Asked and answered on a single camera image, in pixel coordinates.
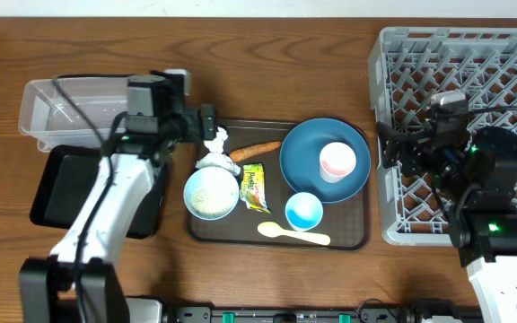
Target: plate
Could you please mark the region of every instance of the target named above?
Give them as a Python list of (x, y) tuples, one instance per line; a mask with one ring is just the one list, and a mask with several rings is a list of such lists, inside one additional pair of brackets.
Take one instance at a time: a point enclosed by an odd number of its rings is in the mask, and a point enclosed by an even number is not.
[[(348, 144), (356, 154), (355, 169), (338, 183), (328, 183), (320, 176), (320, 151), (333, 142)], [(360, 132), (347, 123), (314, 118), (302, 122), (286, 136), (280, 151), (280, 167), (294, 191), (312, 193), (322, 203), (336, 203), (358, 193), (368, 180), (370, 150)]]

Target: small blue cup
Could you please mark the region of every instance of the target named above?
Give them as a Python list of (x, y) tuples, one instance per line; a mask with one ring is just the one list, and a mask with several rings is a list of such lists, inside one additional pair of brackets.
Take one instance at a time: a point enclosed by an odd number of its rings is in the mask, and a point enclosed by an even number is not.
[(286, 202), (286, 220), (296, 231), (307, 231), (322, 220), (322, 203), (311, 193), (297, 193)]

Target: brown serving tray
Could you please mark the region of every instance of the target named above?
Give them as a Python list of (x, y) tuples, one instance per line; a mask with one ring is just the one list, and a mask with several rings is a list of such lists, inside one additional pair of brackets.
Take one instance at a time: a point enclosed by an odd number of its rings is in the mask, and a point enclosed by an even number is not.
[[(228, 129), (229, 139), (225, 151), (261, 144), (270, 141), (283, 141), (286, 134), (297, 124), (289, 122), (217, 120), (217, 124)], [(366, 139), (364, 132), (355, 127)], [(208, 153), (201, 145), (197, 150), (197, 161)], [(257, 231), (264, 221), (273, 221), (285, 229), (291, 229), (285, 218), (285, 204), (294, 191), (288, 186), (280, 169), (280, 150), (265, 153), (239, 163), (239, 166), (261, 162), (265, 169), (267, 206), (272, 214), (264, 214), (247, 209), (239, 201), (234, 210), (223, 219), (204, 221), (187, 211), (186, 227), (189, 235), (198, 241), (233, 243), (255, 246), (276, 246), (302, 249), (334, 249), (357, 251), (370, 239), (370, 194), (368, 182), (363, 189), (346, 201), (324, 204), (322, 221), (310, 232), (328, 234), (330, 244), (319, 246), (306, 241), (285, 236), (268, 238)]]

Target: table surface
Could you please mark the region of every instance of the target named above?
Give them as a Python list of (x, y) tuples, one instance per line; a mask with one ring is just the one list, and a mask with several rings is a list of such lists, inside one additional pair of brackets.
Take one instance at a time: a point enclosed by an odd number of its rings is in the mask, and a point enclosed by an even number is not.
[[(25, 258), (45, 257), (65, 234), (29, 220), (47, 159), (17, 130), (29, 80), (183, 67), (193, 77), (190, 104), (212, 102), (227, 118), (343, 118), (366, 132), (375, 166), (366, 59), (380, 30), (400, 25), (517, 27), (517, 20), (0, 18), (0, 321), (22, 320), (17, 273)], [(126, 294), (216, 307), (353, 308), (371, 297), (478, 303), (455, 249), (384, 241), (374, 170), (372, 239), (359, 253), (195, 242), (183, 230), (181, 196), (194, 151), (182, 144), (173, 155), (158, 233), (125, 243), (118, 278)]]

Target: spoon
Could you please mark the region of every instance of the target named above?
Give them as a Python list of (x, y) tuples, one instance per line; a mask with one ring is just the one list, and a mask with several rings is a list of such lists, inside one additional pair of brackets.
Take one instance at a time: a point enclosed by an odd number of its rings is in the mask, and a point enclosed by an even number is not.
[(285, 230), (274, 222), (263, 222), (258, 225), (257, 230), (260, 234), (269, 238), (285, 235), (325, 246), (330, 244), (330, 237), (326, 234)]

